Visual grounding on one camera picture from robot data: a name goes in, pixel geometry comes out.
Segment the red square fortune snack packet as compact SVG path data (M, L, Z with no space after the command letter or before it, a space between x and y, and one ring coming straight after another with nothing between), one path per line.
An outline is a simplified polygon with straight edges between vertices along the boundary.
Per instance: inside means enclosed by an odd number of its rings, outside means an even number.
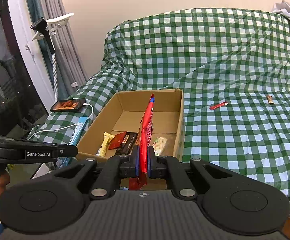
M114 136L114 139L112 139L112 141L110 142L110 145L108 147L109 150L114 150L116 148L119 148L126 136L126 131L125 132L122 132L122 133L119 133L119 134L116 134Z

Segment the grey curtain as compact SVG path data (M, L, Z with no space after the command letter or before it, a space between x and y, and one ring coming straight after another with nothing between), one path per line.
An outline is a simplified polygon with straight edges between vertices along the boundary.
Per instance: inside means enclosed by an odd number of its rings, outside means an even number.
M62 0L26 0L31 21L44 17L46 20L66 14ZM66 99L87 80L88 75L79 56L70 25L57 30L51 36L57 62L59 99Z

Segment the black smartphone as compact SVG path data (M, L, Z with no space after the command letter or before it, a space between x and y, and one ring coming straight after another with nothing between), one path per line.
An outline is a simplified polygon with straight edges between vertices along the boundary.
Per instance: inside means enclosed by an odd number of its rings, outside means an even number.
M51 108L53 112L78 112L86 103L86 99L67 99L57 101Z

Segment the red stick snack packet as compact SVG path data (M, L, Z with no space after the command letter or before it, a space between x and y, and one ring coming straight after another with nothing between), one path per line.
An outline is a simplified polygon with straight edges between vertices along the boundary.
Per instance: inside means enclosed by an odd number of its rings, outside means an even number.
M228 102L221 102L221 103L219 103L219 104L216 104L216 105L213 105L213 106L211 106L210 107L210 110L211 111L214 111L215 109L218 109L218 108L220 108L220 107L223 107L223 106L227 106L229 103Z

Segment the green peanut snack packet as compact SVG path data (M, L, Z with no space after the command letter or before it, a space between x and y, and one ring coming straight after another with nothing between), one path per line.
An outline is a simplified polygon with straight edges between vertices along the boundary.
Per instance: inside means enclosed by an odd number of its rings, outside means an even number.
M157 137L153 142L153 149L156 156L164 154L167 147L168 139L165 137Z

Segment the blue white snack bar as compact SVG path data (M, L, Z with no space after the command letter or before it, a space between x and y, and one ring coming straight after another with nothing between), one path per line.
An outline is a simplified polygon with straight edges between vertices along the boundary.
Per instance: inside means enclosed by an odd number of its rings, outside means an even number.
M87 122L88 122L88 117L82 116L79 118L78 124L76 128L74 129L74 133L69 141L69 145L77 146ZM71 164L73 161L74 161L74 157L59 157L56 162L56 166L57 168L63 168Z

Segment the red chip snack bag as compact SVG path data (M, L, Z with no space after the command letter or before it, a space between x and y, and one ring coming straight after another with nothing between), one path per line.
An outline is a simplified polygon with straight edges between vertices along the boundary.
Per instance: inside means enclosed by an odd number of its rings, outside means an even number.
M141 120L141 125L138 131L136 144L138 168L136 169L136 178L129 179L129 190L140 190L147 184L148 174L148 147L152 139L153 132L153 109L154 109L154 94L151 94L148 105Z

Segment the green checkered sofa cover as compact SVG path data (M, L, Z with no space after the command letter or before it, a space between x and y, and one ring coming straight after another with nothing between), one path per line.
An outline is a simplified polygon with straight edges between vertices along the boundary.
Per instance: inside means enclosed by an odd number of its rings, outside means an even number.
M99 115L115 93L174 88L184 93L182 161L210 161L290 202L290 21L272 12L187 9L113 27L99 72L72 94L88 106L50 114L28 139L66 144L78 118Z

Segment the small brown red candy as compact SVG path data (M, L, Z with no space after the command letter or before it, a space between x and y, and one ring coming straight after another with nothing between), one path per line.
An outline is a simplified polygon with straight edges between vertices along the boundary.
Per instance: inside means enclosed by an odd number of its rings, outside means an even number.
M267 98L267 101L270 105L274 104L273 97L271 95L267 95L266 98Z

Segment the cardboard box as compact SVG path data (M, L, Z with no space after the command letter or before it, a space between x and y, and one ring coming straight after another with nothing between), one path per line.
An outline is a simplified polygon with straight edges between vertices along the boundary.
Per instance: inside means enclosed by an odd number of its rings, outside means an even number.
M151 96L154 96L153 133L151 143L166 138L163 155L182 159L184 147L184 95L181 89L137 90L117 92L103 107L99 115L77 145L78 160L94 157L104 163L114 156L107 150L105 156L97 156L104 140L104 133L138 132L141 119Z

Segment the yellow white snack bar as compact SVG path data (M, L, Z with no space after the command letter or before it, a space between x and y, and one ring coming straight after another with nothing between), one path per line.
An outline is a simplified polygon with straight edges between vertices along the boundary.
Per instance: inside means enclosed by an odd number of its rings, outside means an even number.
M107 132L104 132L103 142L102 142L99 150L97 151L96 156L105 157L108 145L114 139L114 137L115 137L114 135L107 133Z

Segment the dark brown chocolate bar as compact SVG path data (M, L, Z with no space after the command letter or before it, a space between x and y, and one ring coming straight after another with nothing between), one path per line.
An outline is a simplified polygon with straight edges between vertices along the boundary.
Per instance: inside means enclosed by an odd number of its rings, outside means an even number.
M122 154L129 155L135 144L136 139L137 139L137 133L127 132L125 134L125 137L120 147L116 150L115 155L122 155Z

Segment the white window frame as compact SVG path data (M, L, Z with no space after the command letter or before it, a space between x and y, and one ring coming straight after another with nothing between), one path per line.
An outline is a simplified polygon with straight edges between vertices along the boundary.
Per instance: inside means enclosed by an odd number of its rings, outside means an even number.
M16 41L33 85L47 110L54 104L54 90L34 31L26 0L8 0Z

